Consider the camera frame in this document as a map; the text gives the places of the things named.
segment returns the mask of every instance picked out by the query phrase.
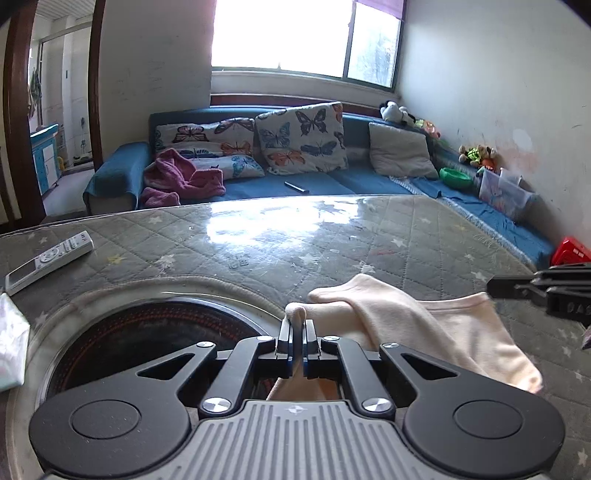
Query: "beige cloth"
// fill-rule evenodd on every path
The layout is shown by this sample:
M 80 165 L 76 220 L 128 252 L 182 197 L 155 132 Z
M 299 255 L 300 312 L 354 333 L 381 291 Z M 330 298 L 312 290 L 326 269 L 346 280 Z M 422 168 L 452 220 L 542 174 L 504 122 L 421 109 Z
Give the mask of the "beige cloth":
M 367 350 L 398 342 L 472 372 L 536 393 L 538 369 L 517 347 L 486 293 L 456 300 L 417 301 L 402 290 L 360 274 L 338 287 L 317 288 L 313 303 L 290 303 L 294 328 L 313 319 L 318 337 L 339 335 Z M 307 380 L 301 365 L 277 383 L 273 400 L 334 400 L 334 382 Z

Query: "sofa armrest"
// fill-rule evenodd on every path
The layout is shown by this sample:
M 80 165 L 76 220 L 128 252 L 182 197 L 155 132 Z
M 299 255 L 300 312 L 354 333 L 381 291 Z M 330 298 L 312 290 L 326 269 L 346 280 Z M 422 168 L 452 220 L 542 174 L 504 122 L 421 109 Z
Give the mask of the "sofa armrest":
M 138 208 L 139 197 L 144 189 L 144 169 L 152 163 L 150 146 L 146 142 L 122 145 L 113 153 L 90 179 L 83 194 L 86 210 L 100 199 L 131 198 L 133 209 Z

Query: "window frame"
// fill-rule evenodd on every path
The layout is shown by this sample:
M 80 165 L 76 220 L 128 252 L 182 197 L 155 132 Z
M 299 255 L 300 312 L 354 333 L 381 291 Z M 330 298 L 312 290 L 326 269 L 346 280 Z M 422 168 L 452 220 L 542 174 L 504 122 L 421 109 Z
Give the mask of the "window frame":
M 286 70 L 286 69 L 268 69 L 262 67 L 214 67 L 212 66 L 213 72 L 268 72 L 268 73 L 287 73 L 293 75 L 302 75 L 306 77 L 315 77 L 315 78 L 323 78 L 328 80 L 336 80 L 337 82 L 345 82 L 345 83 L 352 83 L 354 85 L 364 86 L 368 88 L 373 88 L 377 90 L 383 90 L 385 92 L 394 93 L 398 84 L 398 73 L 400 69 L 400 47 L 402 44 L 402 34 L 404 32 L 404 23 L 406 19 L 406 10 L 407 4 L 410 0 L 404 0 L 404 4 L 402 7 L 402 18 L 400 18 L 400 23 L 398 27 L 398 39 L 396 43 L 396 58 L 394 59 L 394 72 L 392 75 L 392 84 L 391 86 L 383 86 L 378 85 L 377 83 L 365 82 L 364 80 L 352 79 L 348 78 L 347 75 L 349 74 L 349 65 L 351 61 L 351 48 L 353 46 L 353 31 L 355 29 L 355 14 L 357 10 L 357 2 L 358 0 L 352 0 L 352 8 L 351 8 L 351 20 L 349 21 L 349 36 L 347 38 L 347 49 L 345 51 L 345 65 L 343 66 L 343 75 L 341 77 L 336 77 L 332 75 L 325 75 L 321 73 L 310 73 L 310 72 L 299 72 L 297 70 Z

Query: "white remote control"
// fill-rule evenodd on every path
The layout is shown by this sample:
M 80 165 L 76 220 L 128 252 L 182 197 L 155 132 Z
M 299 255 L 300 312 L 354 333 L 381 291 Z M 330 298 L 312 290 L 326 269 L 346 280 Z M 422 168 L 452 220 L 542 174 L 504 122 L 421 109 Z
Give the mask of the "white remote control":
M 6 293 L 14 295 L 48 273 L 67 265 L 88 252 L 92 252 L 94 247 L 95 245 L 88 232 L 84 231 L 74 235 L 6 275 Z

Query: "remote control screen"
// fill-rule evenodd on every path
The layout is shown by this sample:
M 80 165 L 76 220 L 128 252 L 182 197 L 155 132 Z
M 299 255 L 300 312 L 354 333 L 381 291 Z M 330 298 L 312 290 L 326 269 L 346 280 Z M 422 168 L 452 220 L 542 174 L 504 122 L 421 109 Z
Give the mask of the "remote control screen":
M 27 275 L 33 273 L 35 271 L 35 261 L 31 260 L 28 263 L 25 263 L 22 267 L 17 268 L 14 272 L 12 272 L 8 279 L 10 283 L 16 283 L 19 280 L 22 280 Z

